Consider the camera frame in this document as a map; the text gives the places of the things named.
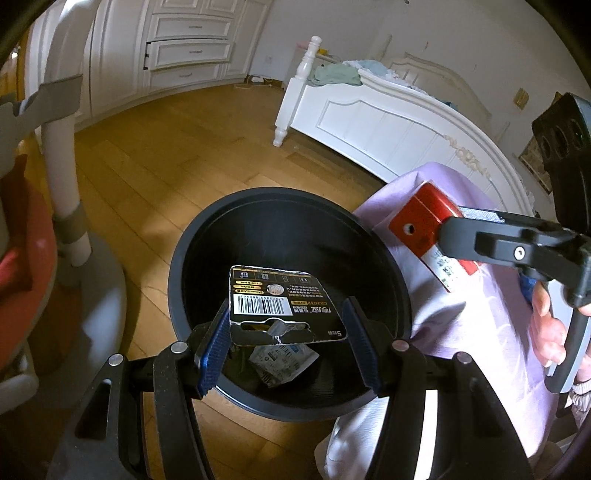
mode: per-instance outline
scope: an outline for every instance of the purple cloth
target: purple cloth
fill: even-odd
[[[423,353],[442,358],[458,351],[471,354],[503,403],[527,456],[535,461],[554,418],[557,396],[546,390],[543,368],[531,349],[531,306],[521,294],[517,271],[508,267],[482,265],[465,288],[447,292],[388,229],[392,217],[425,181],[457,205],[494,208],[466,177],[442,164],[428,163],[386,185],[355,215],[376,232],[400,267],[413,308],[412,343]],[[367,470],[385,405],[376,399],[337,421],[330,439],[316,452],[325,478],[358,478],[345,472],[360,475]]]

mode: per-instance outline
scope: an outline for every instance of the wooden floor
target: wooden floor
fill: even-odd
[[[352,210],[382,184],[357,166],[290,132],[272,146],[282,90],[222,86],[156,100],[76,135],[80,194],[91,228],[123,263],[128,290],[122,349],[155,355],[175,341],[167,305],[168,269],[189,222],[222,196],[259,186],[307,190]],[[47,196],[42,166],[28,176]],[[153,403],[147,398],[152,476],[163,478]],[[247,413],[216,392],[195,402],[217,478],[315,478],[313,451],[330,422],[288,424]],[[48,461],[65,414],[37,413]],[[18,419],[12,415],[12,422]]]

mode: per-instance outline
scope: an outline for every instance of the bed post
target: bed post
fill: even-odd
[[[295,77],[290,80],[290,83],[287,86],[281,108],[279,109],[279,114],[277,115],[277,120],[275,121],[275,126],[277,128],[275,129],[273,145],[276,147],[281,146],[287,135],[287,129],[291,125],[297,106],[300,103],[301,96],[306,88],[306,81],[312,71],[312,64],[314,63],[314,59],[320,48],[320,42],[322,42],[320,37],[312,37],[312,40],[308,45],[308,50],[304,54],[300,66],[297,68]]]

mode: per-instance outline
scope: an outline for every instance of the bed frame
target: bed frame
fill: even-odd
[[[383,62],[410,83],[455,103],[464,115],[363,70],[361,86],[313,86],[307,79],[321,41],[312,37],[289,82],[275,122],[276,147],[294,128],[385,182],[427,162],[443,163],[470,178],[497,209],[532,215],[533,196],[487,135],[491,115],[460,76],[408,54]]]

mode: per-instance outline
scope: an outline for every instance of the green towel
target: green towel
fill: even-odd
[[[310,76],[312,84],[317,86],[329,85],[332,83],[348,83],[349,85],[361,85],[361,77],[355,67],[333,63],[326,67],[316,67]]]

